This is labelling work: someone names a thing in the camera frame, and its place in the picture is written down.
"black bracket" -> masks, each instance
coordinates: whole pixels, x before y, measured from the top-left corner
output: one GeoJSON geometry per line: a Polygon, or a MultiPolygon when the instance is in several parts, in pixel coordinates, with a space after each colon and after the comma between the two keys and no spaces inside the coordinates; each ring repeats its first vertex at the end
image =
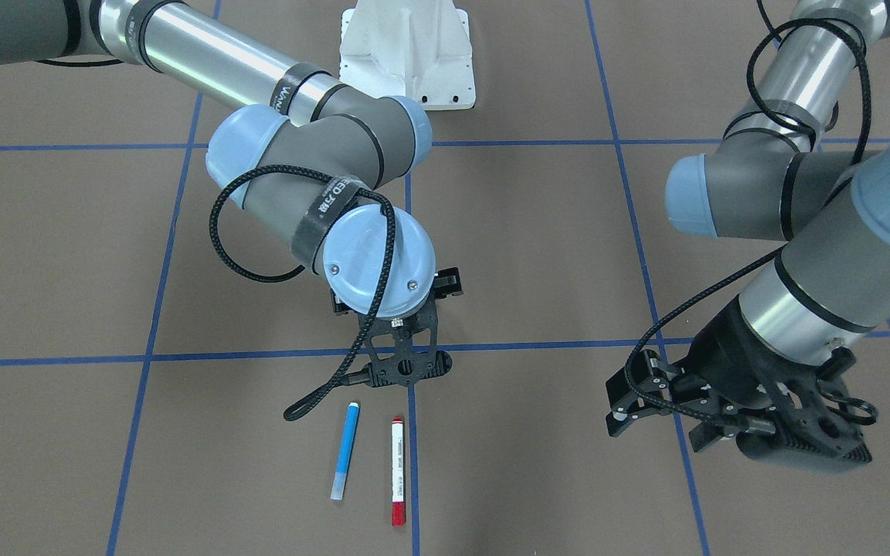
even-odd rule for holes
{"type": "MultiPolygon", "coordinates": [[[[344,386],[367,384],[372,388],[399,384],[411,386],[419,380],[440,377],[452,370],[452,357],[438,349],[438,310],[435,300],[462,295],[462,280],[458,268],[438,271],[424,304],[416,313],[403,319],[376,320],[366,337],[366,351],[370,362],[361,371],[342,377],[344,386]],[[413,337],[430,331],[427,347],[413,345],[413,337]],[[393,352],[381,353],[373,344],[374,338],[393,339],[393,352]]],[[[331,293],[332,310],[336,314],[350,312],[350,307],[331,293]]],[[[357,314],[360,325],[364,314],[357,314]]]]}

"red marker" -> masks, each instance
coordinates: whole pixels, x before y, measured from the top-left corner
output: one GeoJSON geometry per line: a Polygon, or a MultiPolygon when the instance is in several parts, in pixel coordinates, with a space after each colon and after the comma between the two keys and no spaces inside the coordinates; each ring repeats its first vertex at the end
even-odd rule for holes
{"type": "Polygon", "coordinates": [[[392,517],[391,524],[400,527],[407,521],[407,512],[403,506],[403,419],[393,418],[389,425],[391,437],[391,488],[392,517]]]}

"blue marker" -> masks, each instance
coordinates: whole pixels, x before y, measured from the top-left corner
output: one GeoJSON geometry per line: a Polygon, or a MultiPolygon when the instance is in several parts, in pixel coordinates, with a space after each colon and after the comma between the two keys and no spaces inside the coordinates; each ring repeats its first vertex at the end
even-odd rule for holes
{"type": "Polygon", "coordinates": [[[349,460],[352,458],[352,443],[356,439],[356,422],[359,420],[359,404],[351,402],[345,413],[345,429],[342,430],[342,447],[338,450],[338,464],[335,466],[335,481],[331,484],[331,499],[342,500],[345,490],[345,476],[349,473],[349,460]]]}

